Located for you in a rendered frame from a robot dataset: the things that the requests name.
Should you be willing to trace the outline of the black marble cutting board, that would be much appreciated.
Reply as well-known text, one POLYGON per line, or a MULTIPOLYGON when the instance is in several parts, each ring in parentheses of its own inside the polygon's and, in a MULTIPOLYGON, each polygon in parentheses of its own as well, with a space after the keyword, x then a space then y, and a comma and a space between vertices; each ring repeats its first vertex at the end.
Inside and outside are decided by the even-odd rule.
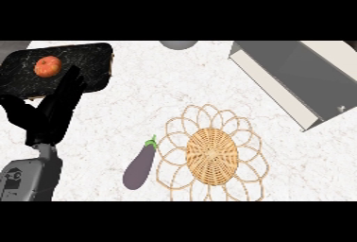
POLYGON ((52 95, 69 67, 81 69, 87 83, 86 93, 100 91, 112 75, 114 49, 108 43, 87 43, 18 50, 0 64, 0 95, 13 95, 22 99, 52 95), (35 74, 35 64, 47 56, 62 61, 56 76, 41 78, 35 74))

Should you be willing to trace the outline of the dark grey appliance corner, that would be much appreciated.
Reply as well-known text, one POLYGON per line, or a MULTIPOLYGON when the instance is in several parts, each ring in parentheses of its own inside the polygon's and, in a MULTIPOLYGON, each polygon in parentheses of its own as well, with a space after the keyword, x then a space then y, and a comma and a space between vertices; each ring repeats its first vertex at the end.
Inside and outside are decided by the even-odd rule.
POLYGON ((24 50, 30 41, 0 41, 0 63, 13 51, 24 50))

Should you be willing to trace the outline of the purple eggplant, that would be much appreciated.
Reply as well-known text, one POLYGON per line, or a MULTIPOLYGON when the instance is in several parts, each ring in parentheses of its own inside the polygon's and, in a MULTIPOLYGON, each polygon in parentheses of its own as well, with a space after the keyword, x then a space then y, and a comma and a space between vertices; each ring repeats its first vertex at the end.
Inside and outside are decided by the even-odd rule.
POLYGON ((152 138, 145 141, 140 153, 133 162, 128 164, 123 174, 123 184, 130 190, 137 190, 145 184, 154 164, 156 148, 156 136, 152 136, 152 138))

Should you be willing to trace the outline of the orange red tomato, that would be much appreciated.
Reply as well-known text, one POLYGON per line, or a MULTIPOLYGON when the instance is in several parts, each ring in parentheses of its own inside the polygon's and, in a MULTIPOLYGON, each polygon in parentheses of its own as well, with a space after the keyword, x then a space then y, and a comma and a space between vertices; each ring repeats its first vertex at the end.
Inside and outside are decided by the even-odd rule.
POLYGON ((41 59, 38 59, 34 72, 38 77, 41 78, 50 78, 59 74, 62 70, 62 61, 55 56, 46 56, 41 59))

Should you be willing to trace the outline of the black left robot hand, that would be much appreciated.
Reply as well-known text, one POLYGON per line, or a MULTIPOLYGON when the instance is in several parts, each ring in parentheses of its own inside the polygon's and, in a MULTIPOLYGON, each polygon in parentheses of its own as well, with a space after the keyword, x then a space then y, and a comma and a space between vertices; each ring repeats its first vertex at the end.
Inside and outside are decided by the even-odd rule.
POLYGON ((64 139, 74 109, 87 88, 80 71, 72 65, 55 93, 41 100, 37 107, 13 95, 0 95, 0 106, 10 123, 27 130, 28 147, 37 144, 55 146, 64 139))

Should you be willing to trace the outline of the grey and cream tiered shelf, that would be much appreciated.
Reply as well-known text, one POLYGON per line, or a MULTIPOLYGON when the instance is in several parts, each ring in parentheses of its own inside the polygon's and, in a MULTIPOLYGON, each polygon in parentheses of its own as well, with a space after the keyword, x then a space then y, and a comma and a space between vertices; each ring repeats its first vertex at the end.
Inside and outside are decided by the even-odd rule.
POLYGON ((235 41, 229 58, 305 130, 357 107, 357 41, 235 41))

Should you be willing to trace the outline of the woven wicker flower placemat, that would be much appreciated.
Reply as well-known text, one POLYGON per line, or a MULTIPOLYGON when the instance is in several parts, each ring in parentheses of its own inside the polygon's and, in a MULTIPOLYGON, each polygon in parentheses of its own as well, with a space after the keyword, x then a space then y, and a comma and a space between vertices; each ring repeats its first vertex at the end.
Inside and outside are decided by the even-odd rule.
POLYGON ((207 192, 204 201, 213 201, 213 188, 220 187, 227 201, 242 201, 236 198, 229 191, 227 183, 238 181, 242 186, 245 201, 261 201, 266 198, 264 178, 269 175, 270 165, 263 153, 263 138, 252 129, 252 124, 246 117, 241 117, 232 110, 220 110, 213 104, 202 106, 189 105, 183 110, 180 116, 173 117, 165 122, 165 136, 159 140, 155 146, 159 154, 159 163, 156 166, 156 182, 168 190, 170 201, 174 201, 174 192, 189 189, 189 200, 193 201, 193 186, 201 183, 207 186, 207 192), (187 117, 189 110, 196 110, 195 118, 187 117), (199 118, 205 115, 208 118, 208 127, 202 127, 199 124, 199 118), (168 131, 168 127, 174 121, 180 121, 182 129, 177 131, 168 131), (190 122, 195 126, 195 132, 189 133, 186 122, 190 122), (232 131, 224 130, 227 125, 235 122, 236 127, 232 131), (235 136, 246 132, 246 141, 241 144, 235 142, 235 136), (184 135, 187 142, 183 146, 177 145, 173 136, 184 135), (257 139, 258 147, 251 145, 252 140, 257 139), (173 149, 165 153, 162 152, 162 143, 168 140, 173 145, 173 149), (246 148, 254 151, 254 155, 248 159, 242 159, 239 148, 246 148), (184 162, 177 164, 168 159, 168 155, 174 151, 184 152, 184 162), (252 161, 260 158, 263 160, 266 169, 260 173, 252 161), (161 168, 164 164, 176 167, 170 182, 161 180, 161 168), (238 174, 241 166, 249 169, 254 174, 254 179, 245 179, 238 174), (192 174, 192 180, 179 186, 177 175, 183 169, 187 169, 192 174), (257 183, 260 186, 260 197, 251 199, 251 194, 246 185, 257 183))

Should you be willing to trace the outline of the grey round object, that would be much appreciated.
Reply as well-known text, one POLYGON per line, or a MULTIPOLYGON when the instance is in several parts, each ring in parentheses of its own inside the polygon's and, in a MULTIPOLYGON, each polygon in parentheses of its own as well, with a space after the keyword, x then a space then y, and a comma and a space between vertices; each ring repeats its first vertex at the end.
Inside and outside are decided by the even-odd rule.
POLYGON ((184 50, 195 46, 196 41, 161 41, 161 44, 171 50, 184 50))

